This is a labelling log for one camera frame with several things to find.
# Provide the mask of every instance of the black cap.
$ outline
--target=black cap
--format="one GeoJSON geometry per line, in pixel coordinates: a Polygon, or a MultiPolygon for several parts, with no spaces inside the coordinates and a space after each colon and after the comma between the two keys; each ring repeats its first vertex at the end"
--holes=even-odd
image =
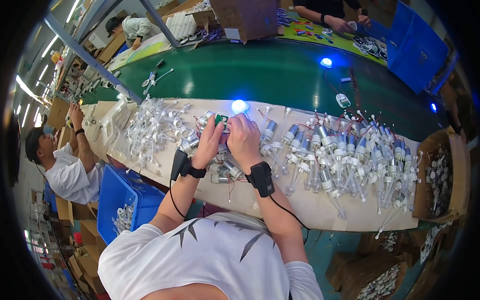
{"type": "Polygon", "coordinates": [[[39,144],[38,139],[44,135],[43,129],[39,127],[34,127],[30,129],[25,137],[25,153],[28,160],[33,161],[37,165],[41,165],[40,158],[36,154],[39,144]]]}
{"type": "Polygon", "coordinates": [[[108,32],[108,37],[112,36],[113,29],[117,28],[121,24],[121,21],[123,21],[122,18],[113,17],[109,19],[107,23],[105,23],[105,29],[108,32]]]}

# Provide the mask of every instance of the cardboard box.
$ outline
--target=cardboard box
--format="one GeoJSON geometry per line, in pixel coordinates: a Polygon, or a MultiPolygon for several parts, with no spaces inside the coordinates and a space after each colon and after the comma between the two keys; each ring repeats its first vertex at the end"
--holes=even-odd
{"type": "Polygon", "coordinates": [[[77,257],[78,264],[85,280],[88,282],[88,285],[93,289],[96,294],[105,293],[105,288],[98,277],[98,263],[94,261],[91,256],[79,256],[77,257]]]}
{"type": "Polygon", "coordinates": [[[343,275],[343,267],[356,259],[359,256],[356,253],[350,252],[336,252],[330,264],[328,265],[327,271],[325,272],[325,277],[327,278],[328,282],[333,286],[335,291],[340,291],[342,286],[342,275],[343,275]]]}
{"type": "Polygon", "coordinates": [[[362,289],[388,271],[393,266],[400,264],[400,272],[396,281],[396,288],[401,285],[407,264],[384,249],[379,249],[364,258],[347,263],[343,268],[342,275],[342,300],[356,300],[362,289]]]}
{"type": "Polygon", "coordinates": [[[376,252],[378,248],[380,248],[380,244],[382,243],[385,234],[381,233],[378,240],[375,239],[376,235],[376,233],[362,233],[357,252],[364,255],[376,252]]]}
{"type": "Polygon", "coordinates": [[[439,130],[427,137],[418,148],[418,155],[423,151],[423,159],[420,161],[418,178],[415,191],[415,210],[412,216],[420,220],[444,223],[459,219],[468,210],[470,196],[470,152],[462,142],[459,135],[455,134],[452,127],[439,130]],[[450,197],[450,205],[445,215],[430,218],[430,207],[433,205],[433,190],[425,180],[425,167],[432,164],[428,153],[437,154],[440,146],[450,149],[453,164],[453,191],[450,197]]]}
{"type": "Polygon", "coordinates": [[[84,248],[93,258],[93,260],[98,263],[100,254],[102,254],[107,245],[96,229],[96,221],[80,221],[80,232],[82,233],[82,242],[84,244],[84,248]]]}
{"type": "Polygon", "coordinates": [[[275,0],[210,0],[229,39],[248,40],[278,34],[275,0]]]}
{"type": "Polygon", "coordinates": [[[295,7],[293,6],[293,0],[281,0],[281,8],[287,12],[296,12],[295,7]]]}
{"type": "MultiPolygon", "coordinates": [[[[160,7],[159,9],[157,9],[156,12],[161,17],[163,17],[164,15],[169,14],[169,12],[171,10],[173,10],[174,8],[176,8],[178,5],[179,5],[179,1],[178,0],[173,0],[172,2],[170,2],[170,3],[160,7]]],[[[152,22],[153,24],[156,24],[154,19],[152,18],[152,16],[149,13],[146,13],[146,15],[147,15],[147,19],[150,20],[150,22],[152,22]]]]}
{"type": "Polygon", "coordinates": [[[68,219],[75,225],[74,220],[96,220],[96,217],[85,204],[68,201],[68,219]]]}
{"type": "Polygon", "coordinates": [[[48,115],[47,125],[54,128],[62,128],[65,126],[65,117],[67,117],[70,104],[56,97],[53,99],[50,114],[48,115]]]}

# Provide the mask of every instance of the wrist strap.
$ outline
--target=wrist strap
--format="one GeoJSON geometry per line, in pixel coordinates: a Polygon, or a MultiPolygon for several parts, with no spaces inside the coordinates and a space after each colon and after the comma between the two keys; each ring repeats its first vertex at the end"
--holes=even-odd
{"type": "Polygon", "coordinates": [[[77,136],[81,133],[85,133],[85,130],[83,128],[80,128],[79,130],[75,131],[75,136],[77,136]]]}

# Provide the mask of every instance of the white t-shirt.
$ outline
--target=white t-shirt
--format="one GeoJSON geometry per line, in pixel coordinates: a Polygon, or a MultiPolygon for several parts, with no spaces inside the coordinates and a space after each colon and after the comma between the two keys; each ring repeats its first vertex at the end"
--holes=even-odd
{"type": "Polygon", "coordinates": [[[139,300],[192,283],[214,285],[229,300],[287,300],[289,292],[293,300],[323,300],[312,266],[283,264],[268,232],[214,220],[220,214],[187,221],[166,234],[150,224],[123,231],[98,265],[112,300],[139,300]]]}
{"type": "Polygon", "coordinates": [[[103,164],[98,162],[87,174],[83,163],[72,154],[70,143],[60,150],[53,151],[53,157],[57,161],[50,170],[45,172],[50,188],[59,197],[68,201],[80,204],[98,201],[103,164]]]}

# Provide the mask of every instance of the blue led light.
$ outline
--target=blue led light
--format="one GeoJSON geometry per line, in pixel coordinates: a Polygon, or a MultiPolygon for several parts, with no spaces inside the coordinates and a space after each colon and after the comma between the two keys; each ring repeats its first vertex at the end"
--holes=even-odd
{"type": "Polygon", "coordinates": [[[320,64],[326,68],[331,68],[332,67],[332,61],[329,59],[329,58],[324,58],[322,59],[322,61],[320,62],[320,64]]]}
{"type": "Polygon", "coordinates": [[[248,109],[248,104],[243,100],[235,100],[232,103],[232,110],[236,114],[241,114],[248,109]]]}

